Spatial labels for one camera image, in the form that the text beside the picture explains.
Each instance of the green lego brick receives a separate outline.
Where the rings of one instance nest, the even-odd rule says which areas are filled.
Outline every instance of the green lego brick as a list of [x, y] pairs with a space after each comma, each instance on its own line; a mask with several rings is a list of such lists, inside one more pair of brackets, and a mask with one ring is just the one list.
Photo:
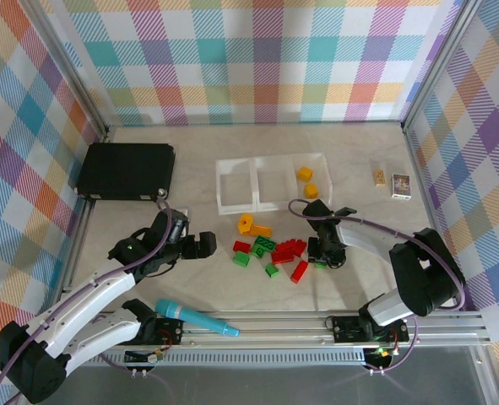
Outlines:
[[256, 243], [251, 248], [251, 254], [259, 259], [263, 258], [265, 252], [264, 248]]
[[275, 251], [275, 247], [277, 243], [271, 239], [268, 239], [264, 236], [259, 236], [257, 240], [255, 240], [255, 245], [260, 245], [263, 247], [265, 251]]
[[237, 251], [232, 260], [238, 266], [247, 267], [250, 258], [251, 257], [243, 251]]
[[270, 263], [268, 266], [266, 266], [266, 273], [270, 278], [274, 278], [276, 276], [279, 276], [279, 269], [273, 263]]

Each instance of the checkered backdrop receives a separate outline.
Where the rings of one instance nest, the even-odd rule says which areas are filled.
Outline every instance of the checkered backdrop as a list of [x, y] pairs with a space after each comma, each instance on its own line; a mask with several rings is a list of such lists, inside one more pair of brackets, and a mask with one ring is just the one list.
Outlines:
[[411, 137], [499, 361], [499, 0], [482, 4]]
[[462, 0], [41, 0], [106, 120], [397, 120]]
[[79, 214], [72, 184], [96, 138], [17, 0], [0, 0], [0, 329], [50, 299]]

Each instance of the beige tabletop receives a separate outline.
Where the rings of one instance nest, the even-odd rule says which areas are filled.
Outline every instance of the beige tabletop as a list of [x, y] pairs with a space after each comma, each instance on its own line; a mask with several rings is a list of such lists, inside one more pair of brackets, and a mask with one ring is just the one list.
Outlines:
[[[218, 214], [217, 159], [324, 153], [334, 185], [331, 209], [351, 207], [362, 218], [407, 232], [429, 226], [399, 124], [118, 128], [114, 140], [169, 143], [175, 148], [176, 164], [168, 201], [173, 208], [191, 209], [190, 233], [215, 232], [217, 251], [207, 259], [178, 261], [173, 271], [145, 279], [111, 303], [108, 310], [133, 298], [152, 308], [157, 299], [169, 298], [207, 311], [357, 310], [368, 300], [395, 288], [391, 267], [354, 247], [347, 249], [347, 262], [342, 268], [321, 270], [310, 265], [298, 284], [290, 281], [297, 261], [282, 265], [281, 274], [272, 279], [264, 271], [269, 255], [263, 259], [253, 257], [247, 268], [238, 267], [232, 262], [234, 242], [252, 242], [254, 238], [238, 233], [240, 215]], [[372, 172], [379, 168], [387, 178], [386, 187], [375, 187]], [[410, 201], [391, 198], [392, 173], [410, 175]], [[152, 202], [98, 201], [74, 282], [84, 281], [119, 240], [150, 226], [156, 214], [157, 207]], [[286, 211], [253, 216], [255, 223], [273, 229], [272, 239], [278, 242], [314, 236], [305, 220]]]

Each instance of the white plastic tray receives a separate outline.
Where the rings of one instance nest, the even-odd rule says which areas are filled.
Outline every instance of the white plastic tray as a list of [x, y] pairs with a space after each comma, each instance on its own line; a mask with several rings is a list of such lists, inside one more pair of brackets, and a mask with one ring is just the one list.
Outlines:
[[309, 182], [317, 186], [318, 198], [331, 205], [332, 181], [323, 154], [257, 156], [216, 161], [219, 214], [287, 209], [291, 199], [306, 198], [303, 189], [308, 183], [296, 176], [302, 166], [313, 170]]

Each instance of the red lego brick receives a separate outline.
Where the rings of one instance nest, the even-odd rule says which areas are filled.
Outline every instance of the red lego brick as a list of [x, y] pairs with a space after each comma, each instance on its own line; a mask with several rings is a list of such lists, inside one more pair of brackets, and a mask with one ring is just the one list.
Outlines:
[[275, 247], [275, 251], [290, 251], [296, 244], [296, 239], [291, 239], [283, 243], [279, 243]]
[[294, 261], [294, 254], [292, 251], [273, 251], [272, 263], [280, 264]]
[[244, 253], [249, 253], [251, 251], [251, 245], [249, 245], [246, 242], [240, 242], [237, 240], [234, 243], [234, 247], [232, 248], [233, 251], [243, 251]]
[[304, 252], [304, 250], [307, 247], [307, 243], [304, 242], [303, 240], [299, 239], [296, 241], [296, 244], [292, 248], [292, 252], [297, 255], [298, 257], [301, 257], [301, 254]]
[[298, 263], [298, 266], [296, 266], [296, 270], [290, 276], [290, 281], [292, 281], [292, 283], [294, 284], [298, 284], [300, 278], [303, 276], [303, 273], [305, 273], [306, 270], [307, 270], [307, 262], [301, 260]]

